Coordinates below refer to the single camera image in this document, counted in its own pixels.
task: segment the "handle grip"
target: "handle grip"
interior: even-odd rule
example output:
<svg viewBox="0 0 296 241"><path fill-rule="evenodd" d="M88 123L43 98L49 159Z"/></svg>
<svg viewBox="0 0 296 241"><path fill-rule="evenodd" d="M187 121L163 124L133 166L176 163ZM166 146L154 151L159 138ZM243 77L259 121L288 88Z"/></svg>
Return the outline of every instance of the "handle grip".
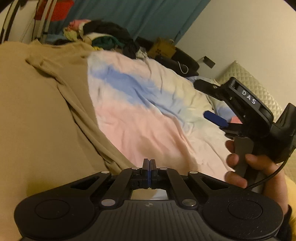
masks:
<svg viewBox="0 0 296 241"><path fill-rule="evenodd" d="M239 162L234 167L235 172L247 180L248 185L252 185L255 182L263 180L265 175L258 170L251 168L245 159L246 154L254 153L254 142L248 137L238 137L234 138L234 153L239 156ZM264 185L260 185L252 189L252 191L261 193Z"/></svg>

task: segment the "silver screw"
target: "silver screw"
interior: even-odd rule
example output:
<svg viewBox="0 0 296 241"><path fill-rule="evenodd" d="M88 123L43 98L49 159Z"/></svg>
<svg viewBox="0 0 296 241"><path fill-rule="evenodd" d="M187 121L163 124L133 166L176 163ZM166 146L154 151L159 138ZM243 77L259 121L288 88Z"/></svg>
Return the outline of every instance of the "silver screw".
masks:
<svg viewBox="0 0 296 241"><path fill-rule="evenodd" d="M193 199L184 199L182 201L182 204L185 206L188 206L188 207L192 207L192 206L196 205L196 201Z"/></svg>
<svg viewBox="0 0 296 241"><path fill-rule="evenodd" d="M101 204L102 204L103 206L106 206L106 207L113 206L115 203L116 203L116 202L115 202L115 200L113 200L113 199L104 199L104 200L101 201Z"/></svg>

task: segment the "curtain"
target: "curtain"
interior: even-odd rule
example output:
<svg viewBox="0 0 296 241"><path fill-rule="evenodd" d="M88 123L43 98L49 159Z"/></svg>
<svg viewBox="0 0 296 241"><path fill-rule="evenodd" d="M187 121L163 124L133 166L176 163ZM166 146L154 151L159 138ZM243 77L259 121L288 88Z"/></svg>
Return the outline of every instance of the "curtain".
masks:
<svg viewBox="0 0 296 241"><path fill-rule="evenodd" d="M158 37L178 42L210 0L75 0L63 21L51 22L49 33L61 34L74 19L102 19L155 41Z"/></svg>

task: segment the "wall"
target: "wall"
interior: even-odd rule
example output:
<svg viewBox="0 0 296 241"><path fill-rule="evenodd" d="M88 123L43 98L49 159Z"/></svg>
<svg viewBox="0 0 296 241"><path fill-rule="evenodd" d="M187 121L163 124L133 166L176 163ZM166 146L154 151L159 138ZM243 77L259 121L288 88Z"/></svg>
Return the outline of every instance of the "wall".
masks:
<svg viewBox="0 0 296 241"><path fill-rule="evenodd" d="M19 9L13 21L9 34L9 41L20 41L23 43L31 42L32 31L34 27L33 16L36 10L37 0L31 0L26 5ZM2 29L9 6L0 13L0 28Z"/></svg>
<svg viewBox="0 0 296 241"><path fill-rule="evenodd" d="M202 63L201 76L216 78L237 60L282 107L296 105L296 12L284 0L211 0L177 47L216 63Z"/></svg>

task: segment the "tie-dye blanket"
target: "tie-dye blanket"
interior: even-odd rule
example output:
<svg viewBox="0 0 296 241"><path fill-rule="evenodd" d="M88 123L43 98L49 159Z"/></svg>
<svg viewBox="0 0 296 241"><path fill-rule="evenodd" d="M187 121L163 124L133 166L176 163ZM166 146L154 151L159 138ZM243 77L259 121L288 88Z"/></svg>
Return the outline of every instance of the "tie-dye blanket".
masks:
<svg viewBox="0 0 296 241"><path fill-rule="evenodd" d="M88 65L98 125L132 163L155 159L183 175L198 170L223 179L226 137L203 118L212 106L189 80L152 59L111 51L92 53Z"/></svg>

